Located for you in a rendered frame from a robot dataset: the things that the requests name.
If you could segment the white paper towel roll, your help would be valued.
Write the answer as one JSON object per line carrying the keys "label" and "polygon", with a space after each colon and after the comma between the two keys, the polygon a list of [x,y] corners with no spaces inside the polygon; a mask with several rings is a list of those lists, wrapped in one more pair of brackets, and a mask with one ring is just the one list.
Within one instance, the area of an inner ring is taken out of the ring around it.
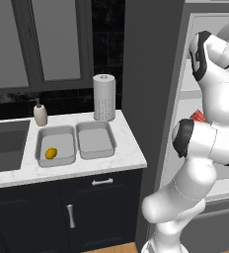
{"label": "white paper towel roll", "polygon": [[94,119],[112,121],[115,118],[115,78],[110,74],[93,77]]}

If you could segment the grey kitchen sink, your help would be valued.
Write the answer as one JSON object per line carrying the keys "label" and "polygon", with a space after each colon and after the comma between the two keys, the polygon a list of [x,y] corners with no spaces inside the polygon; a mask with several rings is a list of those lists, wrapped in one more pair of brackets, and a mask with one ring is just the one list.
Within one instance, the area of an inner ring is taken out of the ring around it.
{"label": "grey kitchen sink", "polygon": [[19,170],[30,121],[0,123],[0,172]]}

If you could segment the red food item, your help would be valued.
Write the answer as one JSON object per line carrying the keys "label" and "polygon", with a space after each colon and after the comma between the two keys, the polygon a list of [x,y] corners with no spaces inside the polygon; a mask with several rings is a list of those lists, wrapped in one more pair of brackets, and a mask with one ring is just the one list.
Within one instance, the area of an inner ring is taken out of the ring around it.
{"label": "red food item", "polygon": [[205,116],[200,110],[196,110],[191,116],[191,120],[205,123]]}

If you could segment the grey tupperware container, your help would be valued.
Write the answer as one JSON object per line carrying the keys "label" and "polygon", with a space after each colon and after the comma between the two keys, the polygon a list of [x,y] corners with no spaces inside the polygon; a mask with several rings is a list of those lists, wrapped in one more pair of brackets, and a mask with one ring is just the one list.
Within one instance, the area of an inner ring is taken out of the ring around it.
{"label": "grey tupperware container", "polygon": [[[56,148],[57,155],[46,159],[45,152]],[[35,159],[42,168],[69,165],[75,162],[77,147],[73,126],[45,127],[38,131]]]}
{"label": "grey tupperware container", "polygon": [[106,158],[115,154],[115,136],[108,122],[82,122],[75,129],[82,159]]}

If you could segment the dark drawer front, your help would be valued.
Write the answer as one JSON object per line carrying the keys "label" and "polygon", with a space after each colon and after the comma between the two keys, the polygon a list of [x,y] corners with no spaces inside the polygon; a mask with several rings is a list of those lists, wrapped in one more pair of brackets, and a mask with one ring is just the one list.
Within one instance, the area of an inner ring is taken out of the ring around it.
{"label": "dark drawer front", "polygon": [[[97,192],[112,188],[133,187],[141,182],[142,170],[127,170],[100,175],[85,176],[73,179],[61,180],[59,190],[62,197],[71,197],[76,194]],[[112,184],[92,186],[93,180],[102,181],[113,178]]]}

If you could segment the dark cupboard door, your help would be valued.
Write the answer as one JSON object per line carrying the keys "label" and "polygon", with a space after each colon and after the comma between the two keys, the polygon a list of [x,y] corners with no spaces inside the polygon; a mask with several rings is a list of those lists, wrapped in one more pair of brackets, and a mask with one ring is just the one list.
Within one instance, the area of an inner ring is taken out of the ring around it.
{"label": "dark cupboard door", "polygon": [[66,253],[58,192],[0,189],[0,232],[10,253]]}
{"label": "dark cupboard door", "polygon": [[[62,201],[71,253],[115,246],[135,239],[139,189],[111,189]],[[67,205],[73,205],[70,228]]]}

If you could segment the beige soap dispenser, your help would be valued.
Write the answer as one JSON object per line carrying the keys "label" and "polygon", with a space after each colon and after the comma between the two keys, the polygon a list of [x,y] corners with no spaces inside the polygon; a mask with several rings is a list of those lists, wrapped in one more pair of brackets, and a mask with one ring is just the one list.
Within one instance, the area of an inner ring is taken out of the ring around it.
{"label": "beige soap dispenser", "polygon": [[47,125],[47,112],[44,105],[40,103],[39,98],[36,98],[37,104],[34,106],[34,118],[39,127]]}

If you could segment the yellow lemon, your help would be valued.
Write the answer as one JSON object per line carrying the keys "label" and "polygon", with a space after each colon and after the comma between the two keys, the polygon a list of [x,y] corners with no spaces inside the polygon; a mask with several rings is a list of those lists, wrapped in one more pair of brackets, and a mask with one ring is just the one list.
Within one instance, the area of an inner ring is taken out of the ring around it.
{"label": "yellow lemon", "polygon": [[49,148],[45,152],[45,158],[46,159],[53,159],[57,155],[57,149],[56,148]]}

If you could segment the grey fridge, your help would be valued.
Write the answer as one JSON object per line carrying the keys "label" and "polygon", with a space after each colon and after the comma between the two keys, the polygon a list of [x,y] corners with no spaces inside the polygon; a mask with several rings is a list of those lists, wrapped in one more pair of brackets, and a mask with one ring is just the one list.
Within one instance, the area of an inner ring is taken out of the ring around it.
{"label": "grey fridge", "polygon": [[[172,143],[175,125],[202,108],[192,75],[190,43],[229,23],[229,0],[126,0],[122,111],[145,156],[135,242],[139,253],[155,225],[143,200],[169,184],[183,166]],[[229,253],[229,166],[216,163],[205,209],[182,230],[189,253]]]}

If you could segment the grey framed window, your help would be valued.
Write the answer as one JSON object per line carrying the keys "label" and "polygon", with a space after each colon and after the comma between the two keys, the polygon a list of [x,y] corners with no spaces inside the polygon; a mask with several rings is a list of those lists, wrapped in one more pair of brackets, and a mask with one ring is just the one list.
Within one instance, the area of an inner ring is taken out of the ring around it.
{"label": "grey framed window", "polygon": [[91,0],[0,0],[0,94],[90,88]]}

